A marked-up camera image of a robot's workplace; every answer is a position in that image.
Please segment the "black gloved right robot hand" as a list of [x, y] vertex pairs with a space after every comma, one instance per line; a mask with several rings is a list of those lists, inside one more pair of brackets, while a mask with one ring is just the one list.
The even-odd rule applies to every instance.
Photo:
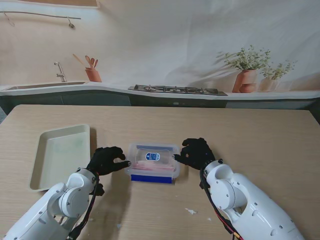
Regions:
[[187, 138], [182, 142], [180, 154], [174, 154], [173, 159], [193, 169], [201, 170], [207, 162], [216, 160], [206, 140], [200, 138]]

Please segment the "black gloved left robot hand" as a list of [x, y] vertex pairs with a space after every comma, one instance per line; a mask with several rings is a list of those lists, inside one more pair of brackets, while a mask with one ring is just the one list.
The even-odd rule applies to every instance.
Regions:
[[95, 150], [86, 169], [93, 174], [105, 176], [129, 167], [132, 163], [120, 147], [99, 147]]

